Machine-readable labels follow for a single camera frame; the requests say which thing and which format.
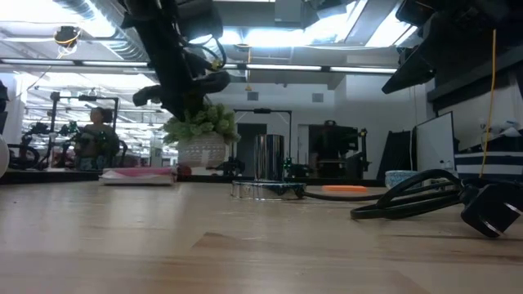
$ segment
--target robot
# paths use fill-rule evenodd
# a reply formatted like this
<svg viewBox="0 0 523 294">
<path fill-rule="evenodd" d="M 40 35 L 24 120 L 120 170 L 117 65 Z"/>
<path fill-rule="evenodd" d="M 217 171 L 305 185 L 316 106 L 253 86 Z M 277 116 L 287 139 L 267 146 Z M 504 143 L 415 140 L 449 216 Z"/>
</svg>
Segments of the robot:
<svg viewBox="0 0 523 294">
<path fill-rule="evenodd" d="M 198 113 L 207 94 L 227 87 L 230 76 L 221 70 L 226 54 L 218 42 L 223 26 L 212 0 L 118 1 L 126 9 L 122 28 L 136 29 L 160 82 L 137 92 L 133 96 L 136 106 L 159 100 L 162 108 L 183 122 L 185 110 Z M 189 43 L 207 35 L 216 40 L 221 57 L 201 44 Z M 216 60 L 208 62 L 193 49 L 205 50 Z"/>
</svg>

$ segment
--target ventilation duct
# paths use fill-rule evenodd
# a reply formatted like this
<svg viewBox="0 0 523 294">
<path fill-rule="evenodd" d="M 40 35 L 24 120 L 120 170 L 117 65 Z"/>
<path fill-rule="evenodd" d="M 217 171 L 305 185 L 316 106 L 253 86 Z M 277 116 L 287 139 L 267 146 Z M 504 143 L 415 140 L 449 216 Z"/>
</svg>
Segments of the ventilation duct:
<svg viewBox="0 0 523 294">
<path fill-rule="evenodd" d="M 114 24 L 115 20 L 123 18 L 121 11 L 119 10 L 122 8 L 116 8 L 115 5 L 118 5 L 116 2 L 91 0 L 54 0 L 54 2 L 60 4 L 64 9 L 80 15 L 85 20 L 95 21 L 96 15 L 103 12 L 103 16 L 114 26 L 115 33 L 112 38 L 124 40 L 123 42 L 105 42 L 104 46 L 124 60 L 148 60 L 148 56 L 141 48 L 141 44 L 123 32 L 118 24 Z"/>
</svg>

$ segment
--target yellow cable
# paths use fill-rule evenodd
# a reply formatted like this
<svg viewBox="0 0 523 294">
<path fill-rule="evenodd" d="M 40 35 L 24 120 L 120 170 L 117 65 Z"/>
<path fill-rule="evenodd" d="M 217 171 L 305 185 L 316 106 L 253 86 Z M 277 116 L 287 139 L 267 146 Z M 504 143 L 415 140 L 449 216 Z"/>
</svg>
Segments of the yellow cable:
<svg viewBox="0 0 523 294">
<path fill-rule="evenodd" d="M 56 33 L 55 33 L 55 42 L 57 44 L 69 44 L 69 43 L 72 43 L 74 42 L 76 39 L 78 39 L 80 37 L 80 34 L 82 33 L 82 30 L 79 30 L 78 33 L 76 34 L 76 36 L 74 36 L 73 38 L 67 40 L 67 41 L 58 41 L 56 40 Z"/>
<path fill-rule="evenodd" d="M 481 164 L 480 178 L 483 177 L 485 171 L 485 164 L 487 162 L 487 148 L 489 146 L 490 124 L 492 123 L 492 110 L 494 108 L 494 89 L 496 86 L 496 39 L 497 31 L 492 33 L 492 87 L 490 88 L 490 107 L 489 120 L 487 121 L 487 133 L 485 138 L 485 147 L 483 148 L 483 163 Z"/>
</svg>

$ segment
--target power adapter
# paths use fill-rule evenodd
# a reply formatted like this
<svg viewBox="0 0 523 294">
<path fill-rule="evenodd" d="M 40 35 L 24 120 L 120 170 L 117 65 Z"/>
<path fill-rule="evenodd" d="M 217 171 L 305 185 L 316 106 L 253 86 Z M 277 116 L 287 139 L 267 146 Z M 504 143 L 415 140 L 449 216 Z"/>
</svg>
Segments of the power adapter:
<svg viewBox="0 0 523 294">
<path fill-rule="evenodd" d="M 523 211 L 523 189 L 512 183 L 479 180 L 459 195 L 465 204 L 461 218 L 489 238 L 502 235 Z"/>
</svg>

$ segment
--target table surface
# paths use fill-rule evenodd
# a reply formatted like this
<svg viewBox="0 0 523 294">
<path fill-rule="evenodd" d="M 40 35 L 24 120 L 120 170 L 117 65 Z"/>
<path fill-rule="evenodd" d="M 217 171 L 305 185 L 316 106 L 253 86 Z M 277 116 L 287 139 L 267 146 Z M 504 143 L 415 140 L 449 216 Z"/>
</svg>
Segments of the table surface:
<svg viewBox="0 0 523 294">
<path fill-rule="evenodd" d="M 360 204 L 229 192 L 3 186 L 0 293 L 522 293 L 521 221 L 493 241 L 460 206 L 355 221 Z"/>
</svg>

